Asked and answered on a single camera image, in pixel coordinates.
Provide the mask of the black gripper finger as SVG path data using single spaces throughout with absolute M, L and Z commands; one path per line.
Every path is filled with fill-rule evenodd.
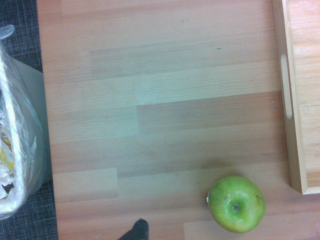
M 133 227 L 127 231 L 118 240 L 148 240 L 149 239 L 149 224 L 144 219 L 137 220 Z

